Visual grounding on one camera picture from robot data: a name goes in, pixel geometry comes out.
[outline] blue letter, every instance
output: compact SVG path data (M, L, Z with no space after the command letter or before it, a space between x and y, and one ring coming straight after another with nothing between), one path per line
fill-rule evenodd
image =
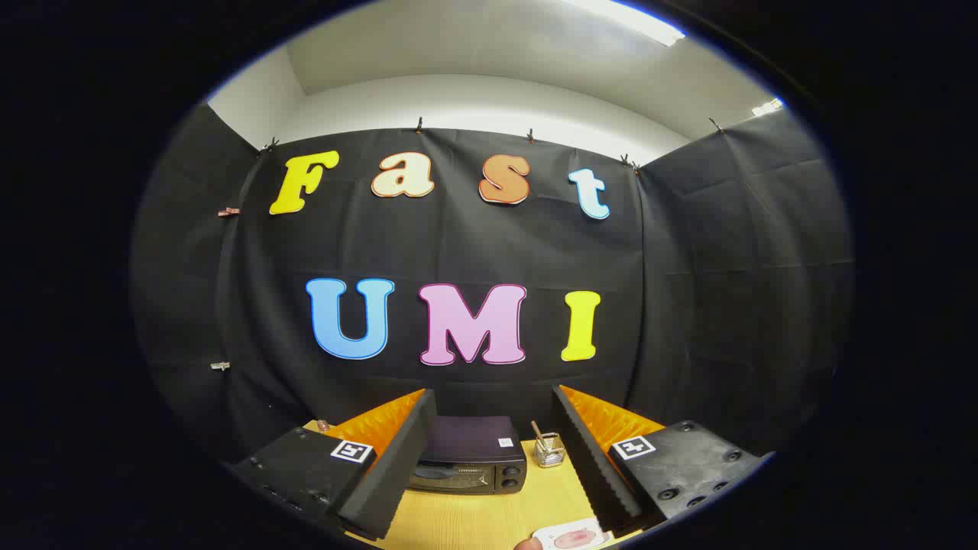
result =
M367 302L367 334L350 340L339 328L339 297L346 285L338 279L313 279L306 283L312 297L312 332L319 347L340 359L369 359L387 345L387 295L394 284L386 279L364 279L357 292Z
M594 219L605 219L611 213L607 206L598 202L598 191L604 191L604 182L595 178L590 168L581 168L567 176L577 184L577 202L581 209Z

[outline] oven door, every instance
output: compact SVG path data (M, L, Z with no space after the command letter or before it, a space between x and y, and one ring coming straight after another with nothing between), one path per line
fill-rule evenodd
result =
M491 493L494 490L496 468L486 464L453 464L420 462L408 481L409 489L456 492Z

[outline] letter m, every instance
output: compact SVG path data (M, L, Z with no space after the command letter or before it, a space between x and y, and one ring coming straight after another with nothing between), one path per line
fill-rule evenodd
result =
M475 360L486 337L489 348L482 354L486 363L506 365L526 357L519 347L519 305L526 298L523 287L493 287L474 317L455 285L426 285L418 294L428 304L428 348L421 357L425 365L455 362L455 353L448 350L449 335L466 363Z

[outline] orange letter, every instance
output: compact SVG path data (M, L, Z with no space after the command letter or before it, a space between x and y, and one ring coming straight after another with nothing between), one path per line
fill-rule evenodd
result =
M486 203L518 205L530 195L530 163L523 157L494 155L482 165L485 179L479 182L479 195Z

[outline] white label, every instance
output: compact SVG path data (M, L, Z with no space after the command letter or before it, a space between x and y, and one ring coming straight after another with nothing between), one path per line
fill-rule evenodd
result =
M540 541L544 550L564 550L566 548L587 550L601 546L611 538L608 533L601 532L601 527L595 518L559 526L542 527L537 529L533 536Z
M367 460L367 455L370 454L371 449L373 447L366 443L343 440L333 449L330 456L363 464L363 461Z
M655 447L653 447L652 444L646 441L641 435L632 437L630 439L625 439L624 441L619 441L612 446L617 449L618 454L620 454L625 460L642 456L655 450Z

